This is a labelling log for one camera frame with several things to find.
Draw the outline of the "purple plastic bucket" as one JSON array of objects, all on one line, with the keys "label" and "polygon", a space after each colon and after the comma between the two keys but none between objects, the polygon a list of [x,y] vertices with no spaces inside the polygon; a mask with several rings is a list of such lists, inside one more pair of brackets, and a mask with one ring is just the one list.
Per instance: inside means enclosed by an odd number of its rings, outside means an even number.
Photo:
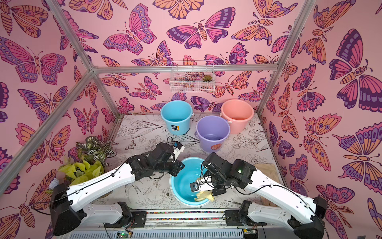
[{"label": "purple plastic bucket", "polygon": [[230,135],[230,125],[219,116],[205,116],[197,122],[196,133],[204,152],[217,152]]}]

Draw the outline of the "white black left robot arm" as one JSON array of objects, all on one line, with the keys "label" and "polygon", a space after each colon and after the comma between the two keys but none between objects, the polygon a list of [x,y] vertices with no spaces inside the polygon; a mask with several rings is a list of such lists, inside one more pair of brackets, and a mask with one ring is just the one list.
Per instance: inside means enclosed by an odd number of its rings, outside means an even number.
[{"label": "white black left robot arm", "polygon": [[49,206],[53,235],[65,235],[84,224],[130,227],[133,215],[126,203],[96,206],[93,201],[121,186],[151,177],[155,172],[176,177],[185,167],[178,160],[184,150],[178,141],[172,144],[161,142],[152,151],[131,156],[117,168],[96,178],[69,187],[57,185]]}]

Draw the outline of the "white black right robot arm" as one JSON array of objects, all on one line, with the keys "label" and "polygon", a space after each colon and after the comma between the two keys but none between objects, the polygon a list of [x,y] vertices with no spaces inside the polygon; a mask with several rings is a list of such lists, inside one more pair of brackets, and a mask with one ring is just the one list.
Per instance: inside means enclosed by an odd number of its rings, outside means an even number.
[{"label": "white black right robot arm", "polygon": [[266,176],[248,162],[233,163],[211,153],[201,164],[201,177],[190,183],[192,192],[210,191],[213,196],[227,189],[243,189],[248,195],[258,194],[275,207],[256,206],[244,201],[240,210],[228,219],[244,225],[266,223],[292,230],[300,239],[322,239],[326,233],[323,219],[327,203],[321,197],[310,198],[292,191]]}]

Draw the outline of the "light blue bucket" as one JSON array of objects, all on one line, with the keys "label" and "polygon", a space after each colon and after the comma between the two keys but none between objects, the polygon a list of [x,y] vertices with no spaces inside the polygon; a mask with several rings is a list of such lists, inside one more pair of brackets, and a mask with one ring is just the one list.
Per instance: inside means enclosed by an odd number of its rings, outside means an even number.
[{"label": "light blue bucket", "polygon": [[197,192],[192,192],[190,184],[200,178],[201,165],[203,159],[198,157],[189,157],[182,160],[184,169],[177,176],[170,176],[170,186],[175,198],[188,207],[201,207],[207,205],[210,200],[197,200]]},{"label": "light blue bucket", "polygon": [[192,106],[185,101],[170,101],[160,111],[168,131],[173,135],[186,134],[190,129]]}]

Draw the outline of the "yellow cleaning cloth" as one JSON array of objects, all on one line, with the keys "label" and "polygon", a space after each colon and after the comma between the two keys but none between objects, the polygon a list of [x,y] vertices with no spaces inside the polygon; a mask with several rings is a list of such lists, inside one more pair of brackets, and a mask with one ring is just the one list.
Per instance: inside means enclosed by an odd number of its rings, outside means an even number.
[{"label": "yellow cleaning cloth", "polygon": [[208,199],[211,202],[214,201],[214,196],[212,195],[211,191],[202,191],[196,194],[196,199],[195,199],[196,202],[200,202],[206,199]]}]

